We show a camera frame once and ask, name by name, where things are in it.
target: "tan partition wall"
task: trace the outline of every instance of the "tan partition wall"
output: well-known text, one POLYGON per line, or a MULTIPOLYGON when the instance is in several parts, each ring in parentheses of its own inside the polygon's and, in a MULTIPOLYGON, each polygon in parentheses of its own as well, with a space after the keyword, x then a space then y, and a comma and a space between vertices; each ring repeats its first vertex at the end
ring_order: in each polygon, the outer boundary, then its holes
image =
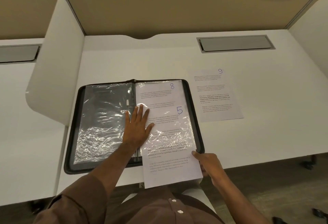
POLYGON ((282 29, 309 0, 70 0, 87 35, 282 29))
POLYGON ((1 0, 0 39, 44 37, 57 0, 1 0))
POLYGON ((295 18, 294 20, 293 20, 293 22, 288 26, 288 28, 290 28, 293 24, 295 24, 295 22, 299 19, 299 18, 301 18, 301 16, 306 12, 306 11, 308 11, 309 9, 310 9, 310 7, 311 6, 313 6, 313 4, 314 3, 316 3, 318 0, 312 0, 311 2, 310 2, 310 4, 308 5, 308 6, 306 6, 306 8, 297 16, 297 18, 295 18))

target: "floor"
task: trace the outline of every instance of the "floor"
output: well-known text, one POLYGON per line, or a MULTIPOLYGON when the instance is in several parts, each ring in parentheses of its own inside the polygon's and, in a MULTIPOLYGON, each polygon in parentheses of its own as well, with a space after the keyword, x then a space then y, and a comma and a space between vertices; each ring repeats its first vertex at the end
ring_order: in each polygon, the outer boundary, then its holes
MULTIPOLYGON (((226 172, 268 218, 278 216, 288 224, 324 224, 323 219, 312 215, 311 208, 328 213, 328 153, 318 155, 318 164, 311 171, 298 165, 305 159, 309 157, 232 168, 226 172)), ((205 178, 201 186, 223 221, 234 223, 211 180, 205 178)), ((108 208, 119 205, 137 188, 138 185, 117 187, 108 208)), ((28 224, 33 219, 28 203, 0 207, 0 224, 28 224)))

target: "white paper sheet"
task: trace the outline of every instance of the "white paper sheet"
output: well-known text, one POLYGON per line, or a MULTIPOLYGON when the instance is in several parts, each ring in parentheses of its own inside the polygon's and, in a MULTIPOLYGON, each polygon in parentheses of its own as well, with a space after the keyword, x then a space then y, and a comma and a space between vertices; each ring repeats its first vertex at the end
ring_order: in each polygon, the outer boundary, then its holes
POLYGON ((223 69, 200 70, 193 72, 193 84, 201 109, 201 122, 241 119, 243 114, 230 88, 223 69))
POLYGON ((136 102, 155 123, 141 148, 145 188, 201 178, 182 81, 137 83, 136 102))

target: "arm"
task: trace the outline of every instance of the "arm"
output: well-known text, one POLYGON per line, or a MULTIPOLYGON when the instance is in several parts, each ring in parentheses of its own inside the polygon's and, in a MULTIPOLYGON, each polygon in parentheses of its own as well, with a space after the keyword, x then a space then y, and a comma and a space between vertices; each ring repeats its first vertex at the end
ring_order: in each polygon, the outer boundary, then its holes
POLYGON ((145 143, 154 123, 149 124, 145 129, 149 109, 145 111, 142 117, 143 105, 134 108, 129 119, 129 113, 125 112, 125 129, 123 141, 120 147, 113 154, 97 166, 90 174, 98 178, 105 187, 107 197, 112 193, 118 179, 120 178, 125 166, 135 151, 145 143))
POLYGON ((194 151, 192 154, 210 175, 213 185, 222 195, 236 224, 270 224, 232 183, 215 154, 199 154, 194 151))
POLYGON ((135 107, 131 122, 125 113, 125 129, 120 147, 86 176, 82 176, 56 196, 34 224, 103 224, 107 199, 112 193, 133 153, 143 145, 154 126, 146 129, 149 109, 142 117, 143 106, 135 107))

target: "blue ink number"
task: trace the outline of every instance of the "blue ink number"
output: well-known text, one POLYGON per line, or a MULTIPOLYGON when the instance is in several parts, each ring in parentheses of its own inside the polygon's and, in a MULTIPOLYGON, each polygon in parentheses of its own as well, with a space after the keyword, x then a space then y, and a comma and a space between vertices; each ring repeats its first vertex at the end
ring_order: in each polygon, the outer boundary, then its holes
POLYGON ((182 107, 176 107, 176 110, 178 111, 178 114, 182 114, 183 113, 183 110, 182 109, 179 109, 179 108, 182 108, 182 107))

